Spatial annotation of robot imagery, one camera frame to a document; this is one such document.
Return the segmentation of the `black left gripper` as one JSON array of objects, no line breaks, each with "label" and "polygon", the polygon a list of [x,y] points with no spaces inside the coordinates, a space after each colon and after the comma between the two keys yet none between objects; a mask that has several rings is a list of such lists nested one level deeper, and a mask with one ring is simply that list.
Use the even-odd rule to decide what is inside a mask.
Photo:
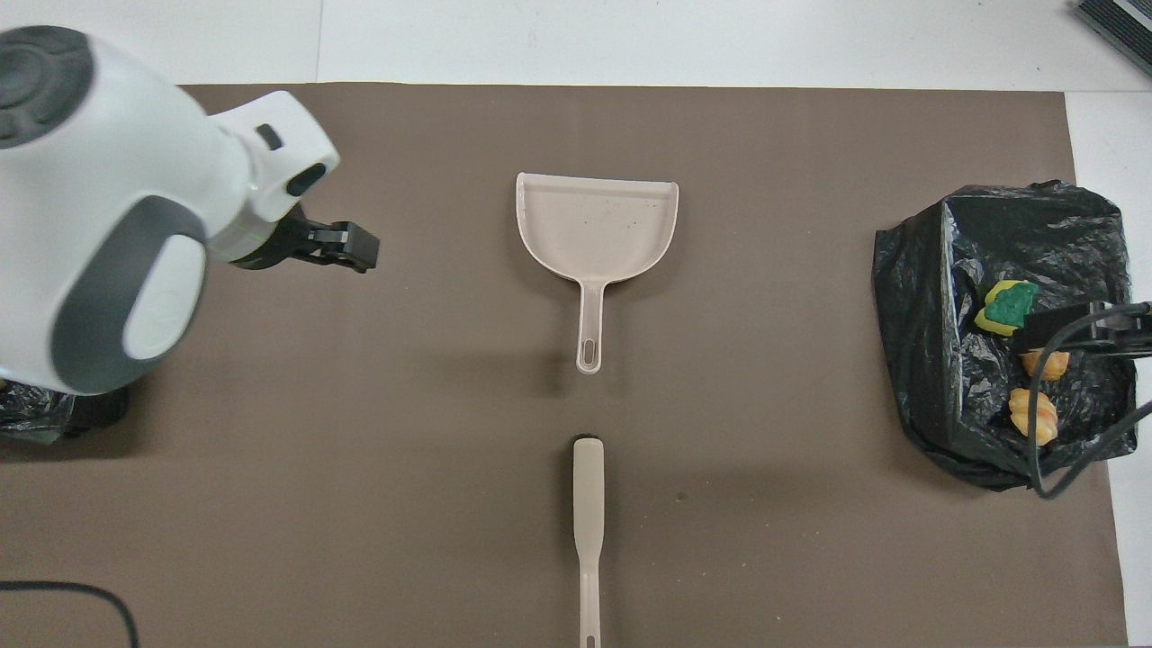
[{"label": "black left gripper", "polygon": [[350,221],[310,224],[297,202],[275,225],[270,238],[253,251],[230,261],[230,265],[258,271],[288,259],[302,259],[317,266],[341,266],[357,274],[378,268],[380,240]]}]

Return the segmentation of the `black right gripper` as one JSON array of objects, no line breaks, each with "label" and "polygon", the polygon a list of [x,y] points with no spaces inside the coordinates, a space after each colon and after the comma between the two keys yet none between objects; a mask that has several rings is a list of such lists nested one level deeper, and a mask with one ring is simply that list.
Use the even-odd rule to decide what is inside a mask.
[{"label": "black right gripper", "polygon": [[1097,315],[1089,327],[1089,349],[1100,356],[1151,356],[1151,303],[1073,304],[1034,310],[1024,317],[1023,327],[1011,336],[1011,351],[1025,354],[1041,351],[1058,332],[1083,316]]}]

